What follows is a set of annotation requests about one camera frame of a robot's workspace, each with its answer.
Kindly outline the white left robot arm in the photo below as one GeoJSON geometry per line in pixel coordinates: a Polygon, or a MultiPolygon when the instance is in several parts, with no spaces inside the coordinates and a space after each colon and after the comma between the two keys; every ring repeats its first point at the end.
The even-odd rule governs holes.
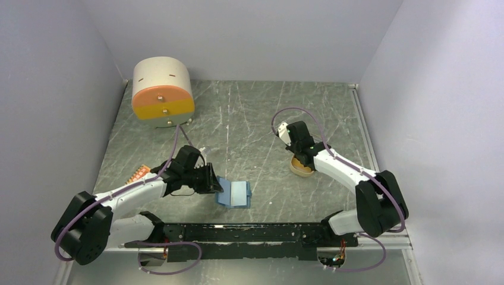
{"type": "Polygon", "coordinates": [[[130,218],[125,215],[184,186],[197,194],[223,191],[212,164],[190,145],[139,180],[96,195],[86,191],[76,194],[51,233],[57,257],[86,265],[107,248],[129,244],[155,247],[167,242],[165,224],[159,217],[149,211],[130,218]]]}

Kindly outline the blue leather card holder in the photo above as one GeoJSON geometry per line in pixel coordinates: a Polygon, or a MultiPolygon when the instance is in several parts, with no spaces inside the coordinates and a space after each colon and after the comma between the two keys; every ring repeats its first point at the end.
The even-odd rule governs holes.
{"type": "Polygon", "coordinates": [[[250,208],[249,181],[230,181],[218,176],[218,182],[223,191],[215,194],[217,204],[226,208],[250,208]]]}

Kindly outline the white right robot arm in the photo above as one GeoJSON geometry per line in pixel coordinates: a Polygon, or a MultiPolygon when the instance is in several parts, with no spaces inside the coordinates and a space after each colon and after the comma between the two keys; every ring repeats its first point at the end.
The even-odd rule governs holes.
{"type": "Polygon", "coordinates": [[[282,122],[278,137],[294,155],[291,170],[296,175],[308,177],[320,172],[355,195],[355,209],[339,211],[323,219],[327,226],[321,229],[320,236],[326,245],[336,245],[347,233],[365,233],[376,238],[395,226],[405,225],[409,212],[392,172],[366,169],[324,142],[315,142],[303,121],[282,122]]]}

